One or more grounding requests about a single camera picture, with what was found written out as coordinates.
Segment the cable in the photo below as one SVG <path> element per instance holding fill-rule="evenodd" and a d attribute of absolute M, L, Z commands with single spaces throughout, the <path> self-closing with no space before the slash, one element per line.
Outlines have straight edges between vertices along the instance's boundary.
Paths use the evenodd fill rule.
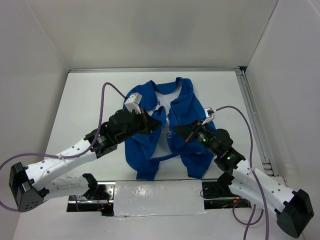
<path fill-rule="evenodd" d="M 74 200 L 75 200 L 75 208 L 76 208 L 76 211 L 79 212 L 78 199 L 77 199 L 77 196 L 76 196 L 76 195 L 74 195 Z"/>
<path fill-rule="evenodd" d="M 72 155 L 72 156 L 63 156 L 64 159 L 75 159 L 75 158 L 79 158 L 82 155 L 86 154 L 96 143 L 97 139 L 98 139 L 98 135 L 100 133 L 100 129 L 101 129 L 101 124 L 102 124 L 102 118 L 103 118 L 103 112 L 104 112 L 104 101 L 105 101 L 105 89 L 106 86 L 109 85 L 111 86 L 114 90 L 116 90 L 125 100 L 127 99 L 127 97 L 125 95 L 123 95 L 120 90 L 118 88 L 116 88 L 112 83 L 110 82 L 105 82 L 102 86 L 102 91 L 101 91 L 101 102 L 100 102 L 100 115 L 99 115 L 99 121 L 98 121 L 98 128 L 96 130 L 94 139 L 92 141 L 92 143 L 90 144 L 90 146 L 84 150 L 83 152 L 76 154 L 76 155 Z M 16 159 L 16 158 L 20 158 L 20 157 L 26 157 L 26 156 L 34 156 L 34 157 L 42 157 L 42 158 L 52 158 L 52 159 L 58 159 L 60 156 L 57 155 L 51 155 L 51 154 L 45 154 L 45 153 L 22 153 L 22 154 L 18 154 L 18 155 L 14 155 L 12 157 L 10 157 L 9 159 L 5 160 L 1 165 L 0 165 L 0 171 L 1 169 L 10 161 Z M 5 205 L 2 201 L 0 201 L 0 206 L 12 211 L 12 212 L 18 212 L 18 209 L 14 209 L 11 208 L 7 205 Z"/>
<path fill-rule="evenodd" d="M 245 124 L 246 124 L 246 126 L 247 126 L 247 128 L 249 130 L 249 135 L 250 135 L 249 164 L 250 164 L 250 169 L 252 169 L 252 167 L 253 167 L 252 153 L 253 153 L 253 150 L 254 150 L 254 139 L 253 139 L 253 136 L 252 136 L 252 131 L 251 131 L 250 125 L 249 125 L 248 120 L 246 119 L 245 115 L 235 106 L 230 106 L 230 105 L 222 106 L 220 108 L 217 108 L 216 111 L 218 112 L 218 111 L 220 111 L 222 109 L 228 109 L 228 108 L 236 110 L 242 116 L 242 118 L 245 121 Z M 263 190 L 263 188 L 261 186 L 261 183 L 260 183 L 260 181 L 258 179 L 258 176 L 256 175 L 254 170 L 252 171 L 252 174 L 253 174 L 253 176 L 255 178 L 255 181 L 258 184 L 259 190 L 261 192 L 261 196 L 262 196 L 262 200 L 263 200 L 263 206 L 264 206 L 264 212 L 265 212 L 265 240 L 269 240 L 269 232 L 270 232 L 270 230 L 269 230 L 269 213 L 268 213 L 267 199 L 266 199 L 264 190 Z M 244 238 L 243 238 L 244 240 L 246 239 L 246 235 L 247 235 L 247 232 L 248 232 L 247 228 L 250 227 L 251 220 L 254 217 L 255 211 L 256 211 L 256 205 L 253 206 L 252 214 L 251 214 L 250 219 L 248 221 L 247 227 L 245 228 L 246 231 L 244 232 L 245 233 Z"/>
<path fill-rule="evenodd" d="M 248 225 L 248 223 L 245 223 L 245 222 L 241 221 L 241 220 L 236 216 L 236 213 L 235 213 L 235 209 L 236 209 L 237 205 L 238 205 L 239 203 L 241 203 L 241 202 L 244 202 L 244 201 L 245 201 L 245 199 L 242 199 L 242 200 L 240 200 L 240 201 L 238 201 L 238 202 L 235 203 L 235 205 L 234 205 L 233 208 L 232 208 L 232 214 L 233 214 L 234 218 L 235 218 L 239 223 L 241 223 L 242 225 Z M 250 223 L 250 226 L 253 226 L 253 225 L 257 224 L 257 223 L 261 220 L 261 218 L 262 218 L 263 215 L 264 215 L 264 210 L 261 209 L 261 214 L 260 214 L 259 218 L 258 218 L 255 222 Z"/>

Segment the blue jacket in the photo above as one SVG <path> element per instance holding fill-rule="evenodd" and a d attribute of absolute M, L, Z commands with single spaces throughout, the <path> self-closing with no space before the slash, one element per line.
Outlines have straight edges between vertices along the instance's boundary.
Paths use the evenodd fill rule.
<path fill-rule="evenodd" d="M 140 108 L 151 111 L 158 105 L 156 92 L 167 95 L 172 93 L 178 83 L 181 82 L 181 91 L 177 99 L 170 104 L 168 119 L 171 137 L 167 136 L 167 142 L 172 154 L 163 157 L 154 157 L 157 142 L 160 137 L 161 128 L 149 135 L 136 134 L 125 141 L 125 158 L 127 163 L 137 170 L 136 179 L 153 180 L 159 169 L 159 162 L 180 155 L 183 164 L 187 168 L 188 176 L 201 179 L 207 171 L 213 155 L 198 142 L 185 141 L 172 130 L 173 126 L 188 125 L 197 119 L 206 119 L 204 108 L 201 106 L 190 79 L 177 77 L 174 82 L 155 84 L 152 80 L 143 85 L 134 87 L 126 96 L 133 93 L 142 95 Z M 167 126 L 166 110 L 159 107 L 151 115 L 162 122 L 162 128 Z M 216 130 L 213 122 L 210 123 L 212 130 Z"/>

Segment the white floor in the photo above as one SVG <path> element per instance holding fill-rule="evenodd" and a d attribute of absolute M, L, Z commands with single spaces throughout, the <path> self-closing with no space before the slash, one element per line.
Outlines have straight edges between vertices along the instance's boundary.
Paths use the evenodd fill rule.
<path fill-rule="evenodd" d="M 192 80 L 194 92 L 204 108 L 214 109 L 233 105 L 247 116 L 245 103 L 235 72 L 86 72 L 69 73 L 63 96 L 54 122 L 53 130 L 47 147 L 47 153 L 57 154 L 69 148 L 97 128 L 101 87 L 104 82 L 111 82 L 125 95 L 136 85 L 149 80 L 158 83 L 175 81 L 176 77 Z M 111 87 L 107 87 L 103 121 L 121 109 L 123 98 Z M 216 128 L 229 131 L 234 141 L 233 147 L 249 157 L 250 140 L 248 129 L 241 116 L 233 109 L 221 110 L 216 113 L 214 120 Z M 100 159 L 86 163 L 71 172 L 69 176 L 80 176 L 92 173 L 99 181 L 135 180 L 136 171 L 125 159 L 125 145 L 118 145 L 118 149 Z M 257 145 L 254 143 L 253 164 L 262 170 L 261 158 Z M 222 171 L 212 161 L 204 178 L 218 178 Z M 184 180 L 189 179 L 187 169 L 180 157 L 162 161 L 156 180 Z"/>

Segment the purple cable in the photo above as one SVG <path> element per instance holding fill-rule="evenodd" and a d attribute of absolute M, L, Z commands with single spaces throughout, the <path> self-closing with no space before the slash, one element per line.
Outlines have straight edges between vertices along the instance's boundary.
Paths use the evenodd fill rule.
<path fill-rule="evenodd" d="M 74 200 L 75 200 L 75 208 L 76 208 L 76 211 L 79 212 L 78 199 L 77 199 L 77 196 L 76 196 L 76 195 L 74 195 Z"/>
<path fill-rule="evenodd" d="M 252 169 L 253 167 L 253 163 L 252 163 L 252 153 L 253 153 L 253 150 L 254 150 L 254 139 L 253 139 L 253 136 L 252 136 L 252 131 L 251 131 L 251 128 L 250 128 L 250 125 L 249 125 L 249 122 L 247 121 L 245 115 L 235 106 L 230 106 L 230 105 L 227 105 L 227 106 L 222 106 L 222 107 L 219 107 L 216 109 L 216 111 L 220 111 L 222 109 L 234 109 L 236 110 L 243 118 L 243 120 L 245 121 L 245 124 L 249 130 L 249 135 L 250 135 L 250 154 L 249 154 L 249 164 L 250 164 L 250 168 Z M 253 170 L 252 171 L 252 174 L 255 178 L 255 181 L 256 183 L 258 184 L 258 187 L 259 187 L 259 190 L 261 192 L 261 196 L 262 196 L 262 200 L 263 200 L 263 206 L 264 206 L 264 212 L 265 212 L 265 240 L 269 240 L 269 213 L 268 213 L 268 206 L 267 206 L 267 199 L 266 199 L 266 196 L 265 196 L 265 193 L 264 193 L 264 190 L 261 186 L 261 183 L 258 179 L 258 176 L 256 175 L 255 171 Z M 247 223 L 247 226 L 245 228 L 245 232 L 244 232 L 244 240 L 246 239 L 246 236 L 247 236 L 247 232 L 248 232 L 248 229 L 251 225 L 251 221 L 254 217 L 254 214 L 255 214 L 255 211 L 256 211 L 256 205 L 253 206 L 253 210 L 252 210 L 252 213 L 251 213 L 251 216 L 250 216 L 250 219 Z"/>
<path fill-rule="evenodd" d="M 245 200 L 242 199 L 242 200 L 238 201 L 238 202 L 233 206 L 233 208 L 232 208 L 232 214 L 233 214 L 235 220 L 237 220 L 239 223 L 241 223 L 242 225 L 248 225 L 248 223 L 245 223 L 245 222 L 241 221 L 241 220 L 236 216 L 236 212 L 235 212 L 237 205 L 238 205 L 239 203 L 243 202 L 243 201 L 245 201 Z M 256 225 L 256 224 L 261 220 L 261 218 L 262 218 L 263 215 L 264 215 L 264 210 L 261 209 L 261 214 L 260 214 L 259 218 L 258 218 L 255 222 L 250 223 L 250 226 Z"/>
<path fill-rule="evenodd" d="M 103 118 L 103 112 L 104 112 L 104 101 L 105 101 L 105 89 L 106 86 L 109 85 L 111 87 L 114 88 L 114 90 L 116 90 L 124 99 L 127 99 L 127 97 L 125 95 L 123 95 L 119 89 L 117 89 L 112 83 L 110 82 L 106 82 L 103 84 L 102 86 L 102 91 L 101 91 L 101 103 L 100 103 L 100 115 L 99 115 L 99 123 L 98 123 L 98 128 L 96 130 L 94 139 L 92 141 L 92 143 L 90 144 L 90 146 L 84 150 L 83 152 L 76 154 L 76 155 L 72 155 L 72 156 L 63 156 L 64 159 L 75 159 L 75 158 L 79 158 L 82 155 L 86 154 L 96 143 L 97 139 L 98 139 L 98 135 L 100 133 L 100 129 L 101 129 L 101 124 L 102 124 L 102 118 Z M 1 169 L 4 167 L 4 165 L 6 165 L 8 162 L 12 161 L 13 159 L 16 158 L 20 158 L 20 157 L 26 157 L 26 156 L 34 156 L 34 157 L 42 157 L 42 158 L 52 158 L 52 159 L 58 159 L 59 156 L 57 155 L 51 155 L 51 154 L 45 154 L 45 153 L 36 153 L 36 152 L 32 152 L 32 153 L 21 153 L 15 156 L 10 157 L 9 159 L 5 160 L 1 165 L 0 165 L 0 171 Z M 9 211 L 13 211 L 13 212 L 18 212 L 18 209 L 14 209 L 11 208 L 7 205 L 5 205 L 2 201 L 0 201 L 0 206 L 9 210 Z"/>

